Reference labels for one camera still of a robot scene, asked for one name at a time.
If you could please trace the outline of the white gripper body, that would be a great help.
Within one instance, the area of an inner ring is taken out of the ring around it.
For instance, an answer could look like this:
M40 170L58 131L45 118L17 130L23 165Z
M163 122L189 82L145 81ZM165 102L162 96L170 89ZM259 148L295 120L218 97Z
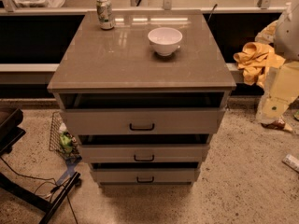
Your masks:
M271 68L266 76L256 119L263 124L277 121L298 97L299 62L287 61L278 69Z

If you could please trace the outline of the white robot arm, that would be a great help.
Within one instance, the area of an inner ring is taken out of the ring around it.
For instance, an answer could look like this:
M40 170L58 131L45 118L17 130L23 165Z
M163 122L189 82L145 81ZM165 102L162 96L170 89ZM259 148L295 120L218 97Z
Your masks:
M274 50L285 62L269 70L256 118L266 128L283 130L282 115L299 96L299 0L292 0L278 18Z

